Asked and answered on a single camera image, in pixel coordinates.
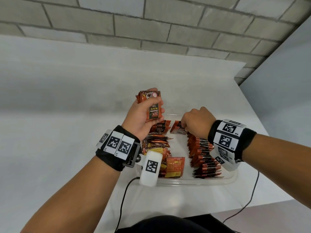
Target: cable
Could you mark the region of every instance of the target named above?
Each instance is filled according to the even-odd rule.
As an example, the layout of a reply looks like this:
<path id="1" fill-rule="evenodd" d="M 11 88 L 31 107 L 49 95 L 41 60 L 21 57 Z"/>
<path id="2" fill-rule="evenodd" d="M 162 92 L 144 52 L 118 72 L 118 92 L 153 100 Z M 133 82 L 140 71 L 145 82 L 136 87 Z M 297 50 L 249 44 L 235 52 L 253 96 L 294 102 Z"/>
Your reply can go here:
<path id="1" fill-rule="evenodd" d="M 241 208 L 240 211 L 238 211 L 236 214 L 234 214 L 234 215 L 228 217 L 228 218 L 225 219 L 222 223 L 225 223 L 225 221 L 227 221 L 228 219 L 230 219 L 230 218 L 232 218 L 232 217 L 238 215 L 240 212 L 242 212 L 242 211 L 251 203 L 251 201 L 252 201 L 252 199 L 253 199 L 253 196 L 254 196 L 255 188 L 256 188 L 256 185 L 257 185 L 257 182 L 258 182 L 258 178 L 259 178 L 259 171 L 258 171 L 257 179 L 256 179 L 256 182 L 255 182 L 255 186 L 254 186 L 254 189 L 253 189 L 253 192 L 252 192 L 252 196 L 251 196 L 250 201 L 249 201 L 243 208 Z"/>
<path id="2" fill-rule="evenodd" d="M 124 202 L 124 199 L 125 199 L 125 194 L 126 194 L 126 191 L 127 191 L 127 189 L 128 189 L 128 186 L 129 186 L 134 180 L 138 180 L 138 179 L 140 179 L 139 176 L 133 178 L 132 180 L 130 180 L 130 182 L 128 183 L 128 185 L 127 185 L 126 188 L 125 188 L 125 192 L 124 192 L 124 196 L 123 196 L 122 203 L 121 203 L 121 208 L 120 208 L 120 217 L 119 217 L 119 221 L 118 221 L 118 224 L 117 224 L 117 228 L 116 228 L 116 230 L 115 230 L 115 233 L 117 232 L 118 227 L 119 227 L 119 224 L 120 224 L 120 220 L 121 220 L 121 216 L 122 216 L 122 206 L 123 206 L 123 202 Z"/>

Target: tile wall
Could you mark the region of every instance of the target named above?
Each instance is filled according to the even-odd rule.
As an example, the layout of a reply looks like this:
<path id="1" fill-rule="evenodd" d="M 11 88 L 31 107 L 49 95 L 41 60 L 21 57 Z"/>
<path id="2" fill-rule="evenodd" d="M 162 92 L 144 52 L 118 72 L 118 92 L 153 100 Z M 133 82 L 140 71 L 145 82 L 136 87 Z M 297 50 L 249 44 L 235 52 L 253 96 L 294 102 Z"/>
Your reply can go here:
<path id="1" fill-rule="evenodd" d="M 241 84 L 311 0 L 0 0 L 0 34 L 246 62 Z"/>

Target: wristband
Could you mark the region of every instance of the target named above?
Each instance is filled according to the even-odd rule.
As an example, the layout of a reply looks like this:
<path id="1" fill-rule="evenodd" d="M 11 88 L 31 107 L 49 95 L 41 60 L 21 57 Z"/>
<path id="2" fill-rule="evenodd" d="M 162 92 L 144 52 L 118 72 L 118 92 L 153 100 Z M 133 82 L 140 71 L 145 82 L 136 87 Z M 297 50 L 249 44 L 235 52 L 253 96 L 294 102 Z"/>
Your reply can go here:
<path id="1" fill-rule="evenodd" d="M 208 141 L 215 146 L 220 156 L 230 163 L 242 160 L 242 153 L 257 133 L 246 125 L 225 119 L 216 120 L 208 134 Z"/>
<path id="2" fill-rule="evenodd" d="M 120 125 L 107 130 L 96 147 L 96 156 L 120 172 L 125 166 L 134 167 L 138 153 L 142 153 L 140 140 Z"/>

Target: gray wall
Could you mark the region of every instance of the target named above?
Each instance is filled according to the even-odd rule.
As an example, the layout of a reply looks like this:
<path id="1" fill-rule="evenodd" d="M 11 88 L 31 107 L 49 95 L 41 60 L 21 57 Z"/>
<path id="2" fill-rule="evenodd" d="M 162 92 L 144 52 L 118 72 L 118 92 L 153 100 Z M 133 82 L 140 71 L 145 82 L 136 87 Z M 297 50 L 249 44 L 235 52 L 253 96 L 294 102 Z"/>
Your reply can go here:
<path id="1" fill-rule="evenodd" d="M 311 146 L 311 18 L 242 85 L 270 136 Z"/>

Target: person's right hand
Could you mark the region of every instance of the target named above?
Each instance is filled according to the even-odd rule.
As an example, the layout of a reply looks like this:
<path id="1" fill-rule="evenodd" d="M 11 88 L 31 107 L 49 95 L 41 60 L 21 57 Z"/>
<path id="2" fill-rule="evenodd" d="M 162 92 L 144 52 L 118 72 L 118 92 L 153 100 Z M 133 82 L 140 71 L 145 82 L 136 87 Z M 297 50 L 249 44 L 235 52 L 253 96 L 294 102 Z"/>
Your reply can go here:
<path id="1" fill-rule="evenodd" d="M 201 107 L 200 110 L 192 109 L 190 112 L 185 113 L 181 119 L 181 126 L 196 137 L 207 139 L 215 121 L 216 118 L 212 113 L 207 108 Z"/>

